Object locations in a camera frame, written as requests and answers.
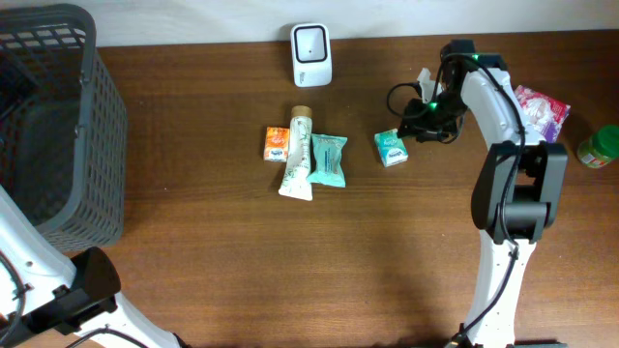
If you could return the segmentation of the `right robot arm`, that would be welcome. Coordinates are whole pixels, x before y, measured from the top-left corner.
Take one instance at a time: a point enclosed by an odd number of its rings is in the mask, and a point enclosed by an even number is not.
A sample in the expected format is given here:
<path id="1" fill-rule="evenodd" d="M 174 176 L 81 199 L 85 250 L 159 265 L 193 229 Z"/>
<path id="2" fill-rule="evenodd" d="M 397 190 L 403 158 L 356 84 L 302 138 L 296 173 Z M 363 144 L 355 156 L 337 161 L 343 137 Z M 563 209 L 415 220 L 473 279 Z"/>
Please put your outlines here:
<path id="1" fill-rule="evenodd" d="M 467 112 L 487 146 L 471 196 L 480 234 L 480 264 L 472 305 L 450 347 L 516 346 L 516 307 L 529 259 L 556 219 L 567 150 L 549 143 L 526 119 L 498 54 L 470 40 L 440 51 L 437 76 L 412 83 L 418 96 L 398 115 L 398 137 L 454 142 Z"/>

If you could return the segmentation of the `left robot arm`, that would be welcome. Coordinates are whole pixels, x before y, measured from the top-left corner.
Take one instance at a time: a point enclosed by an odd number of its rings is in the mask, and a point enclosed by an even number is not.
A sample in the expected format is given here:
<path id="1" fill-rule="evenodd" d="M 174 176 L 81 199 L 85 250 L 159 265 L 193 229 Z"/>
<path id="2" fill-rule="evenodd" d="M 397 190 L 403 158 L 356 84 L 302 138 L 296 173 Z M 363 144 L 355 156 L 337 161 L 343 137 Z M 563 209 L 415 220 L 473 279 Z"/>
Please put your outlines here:
<path id="1" fill-rule="evenodd" d="M 51 245 L 1 191 L 1 345 L 16 347 L 54 330 L 76 347 L 185 347 L 151 322 L 121 291 L 105 252 L 91 246 L 69 258 Z"/>

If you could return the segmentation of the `small orange box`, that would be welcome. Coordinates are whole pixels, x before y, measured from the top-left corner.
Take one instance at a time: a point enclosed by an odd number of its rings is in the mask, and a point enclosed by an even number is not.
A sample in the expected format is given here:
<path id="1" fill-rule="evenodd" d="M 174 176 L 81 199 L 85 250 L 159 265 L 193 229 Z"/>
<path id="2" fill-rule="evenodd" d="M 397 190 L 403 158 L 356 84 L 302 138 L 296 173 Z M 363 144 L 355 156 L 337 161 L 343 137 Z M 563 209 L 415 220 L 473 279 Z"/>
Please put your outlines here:
<path id="1" fill-rule="evenodd" d="M 289 150 L 289 129 L 268 127 L 263 158 L 267 161 L 286 162 Z"/>

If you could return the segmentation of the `teal wet wipes pouch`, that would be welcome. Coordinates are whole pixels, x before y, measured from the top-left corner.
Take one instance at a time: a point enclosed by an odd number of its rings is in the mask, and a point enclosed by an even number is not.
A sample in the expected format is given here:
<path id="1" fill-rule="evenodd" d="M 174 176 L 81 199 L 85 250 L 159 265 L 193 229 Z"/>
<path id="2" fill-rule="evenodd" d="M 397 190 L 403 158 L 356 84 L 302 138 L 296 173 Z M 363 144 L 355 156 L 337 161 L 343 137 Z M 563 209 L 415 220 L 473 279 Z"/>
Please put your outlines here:
<path id="1" fill-rule="evenodd" d="M 335 188 L 346 186 L 341 168 L 342 149 L 347 142 L 343 136 L 327 134 L 311 135 L 315 169 L 308 175 L 311 184 L 321 184 Z"/>

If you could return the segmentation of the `white tube with tan cap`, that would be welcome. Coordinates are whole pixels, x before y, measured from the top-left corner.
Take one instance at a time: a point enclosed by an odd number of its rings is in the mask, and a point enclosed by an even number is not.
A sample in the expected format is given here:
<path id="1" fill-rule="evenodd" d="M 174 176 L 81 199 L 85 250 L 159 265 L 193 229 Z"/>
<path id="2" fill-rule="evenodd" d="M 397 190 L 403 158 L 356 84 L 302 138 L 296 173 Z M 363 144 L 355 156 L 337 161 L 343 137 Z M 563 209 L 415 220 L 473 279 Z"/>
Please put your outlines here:
<path id="1" fill-rule="evenodd" d="M 305 201 L 312 200 L 310 174 L 310 138 L 312 110 L 296 105 L 291 110 L 289 151 L 279 194 Z"/>

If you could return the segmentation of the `red purple tissue pack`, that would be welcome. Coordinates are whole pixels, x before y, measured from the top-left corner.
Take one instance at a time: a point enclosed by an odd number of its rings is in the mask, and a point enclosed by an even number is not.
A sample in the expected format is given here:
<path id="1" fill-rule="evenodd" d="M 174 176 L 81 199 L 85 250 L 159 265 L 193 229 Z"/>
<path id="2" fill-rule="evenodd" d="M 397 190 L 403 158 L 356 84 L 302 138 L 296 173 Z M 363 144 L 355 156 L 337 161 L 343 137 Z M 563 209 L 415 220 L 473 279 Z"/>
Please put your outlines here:
<path id="1" fill-rule="evenodd" d="M 516 87 L 515 95 L 533 128 L 547 142 L 556 142 L 571 107 L 522 85 Z"/>

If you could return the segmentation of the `green jar with green lid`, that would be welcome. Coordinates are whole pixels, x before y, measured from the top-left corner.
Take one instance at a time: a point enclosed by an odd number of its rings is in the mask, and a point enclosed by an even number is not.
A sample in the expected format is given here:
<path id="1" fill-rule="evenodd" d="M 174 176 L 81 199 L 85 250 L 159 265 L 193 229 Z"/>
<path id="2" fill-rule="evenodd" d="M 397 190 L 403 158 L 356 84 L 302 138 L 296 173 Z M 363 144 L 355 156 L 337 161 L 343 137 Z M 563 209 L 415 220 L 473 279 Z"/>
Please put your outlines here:
<path id="1" fill-rule="evenodd" d="M 618 159 L 618 127 L 607 125 L 599 129 L 577 149 L 577 157 L 590 168 L 602 168 Z"/>

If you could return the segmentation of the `small teal box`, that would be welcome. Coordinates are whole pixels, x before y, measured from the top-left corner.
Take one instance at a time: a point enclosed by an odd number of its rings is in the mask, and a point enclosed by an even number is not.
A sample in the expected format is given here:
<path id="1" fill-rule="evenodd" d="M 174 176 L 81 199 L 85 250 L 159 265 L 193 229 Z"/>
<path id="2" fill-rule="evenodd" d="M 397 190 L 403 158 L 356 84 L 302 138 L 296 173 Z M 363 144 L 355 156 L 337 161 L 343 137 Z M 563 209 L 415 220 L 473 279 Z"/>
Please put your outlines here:
<path id="1" fill-rule="evenodd" d="M 403 141 L 398 137 L 398 130 L 386 130 L 374 136 L 379 157 L 385 167 L 390 167 L 408 160 L 408 152 Z"/>

